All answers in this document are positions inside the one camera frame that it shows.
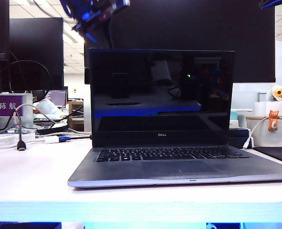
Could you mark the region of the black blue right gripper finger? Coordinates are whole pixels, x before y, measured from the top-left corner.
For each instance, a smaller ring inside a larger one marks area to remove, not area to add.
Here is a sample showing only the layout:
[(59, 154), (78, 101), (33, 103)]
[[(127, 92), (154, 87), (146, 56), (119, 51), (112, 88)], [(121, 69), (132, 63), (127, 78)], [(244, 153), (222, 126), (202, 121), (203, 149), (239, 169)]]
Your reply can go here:
[(261, 9), (269, 8), (269, 7), (275, 7), (278, 5), (282, 5), (282, 0), (261, 0), (259, 2), (259, 7)]

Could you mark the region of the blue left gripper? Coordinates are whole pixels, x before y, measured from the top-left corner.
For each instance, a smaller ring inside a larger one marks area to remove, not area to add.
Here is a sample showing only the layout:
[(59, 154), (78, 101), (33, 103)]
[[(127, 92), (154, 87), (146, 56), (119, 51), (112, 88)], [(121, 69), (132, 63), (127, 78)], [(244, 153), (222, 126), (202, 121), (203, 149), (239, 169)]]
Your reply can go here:
[(76, 20), (72, 31), (85, 32), (88, 40), (98, 44), (97, 31), (91, 28), (85, 30), (85, 27), (105, 22), (126, 7), (130, 7), (129, 0), (69, 0), (68, 16)]

